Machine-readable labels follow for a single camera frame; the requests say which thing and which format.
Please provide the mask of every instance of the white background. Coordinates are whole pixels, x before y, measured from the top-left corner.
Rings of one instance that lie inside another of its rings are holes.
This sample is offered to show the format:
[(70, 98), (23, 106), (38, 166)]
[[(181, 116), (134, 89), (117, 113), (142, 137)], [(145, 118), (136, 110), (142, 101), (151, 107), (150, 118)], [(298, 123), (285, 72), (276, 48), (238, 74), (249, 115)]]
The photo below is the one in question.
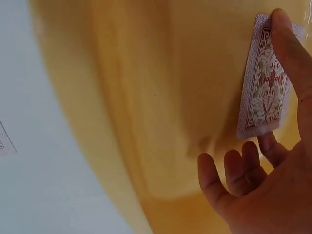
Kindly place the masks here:
[(86, 164), (54, 97), (26, 0), (0, 0), (0, 233), (130, 234)]

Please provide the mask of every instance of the red card design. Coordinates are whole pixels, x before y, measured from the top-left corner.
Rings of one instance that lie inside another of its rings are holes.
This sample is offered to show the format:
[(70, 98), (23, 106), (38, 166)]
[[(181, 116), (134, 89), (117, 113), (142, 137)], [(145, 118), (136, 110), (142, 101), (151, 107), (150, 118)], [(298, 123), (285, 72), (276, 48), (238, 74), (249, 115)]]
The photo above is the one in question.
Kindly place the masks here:
[[(304, 29), (292, 25), (302, 40)], [(243, 84), (237, 138), (256, 137), (282, 125), (287, 110), (290, 81), (274, 53), (271, 18), (256, 17)]]

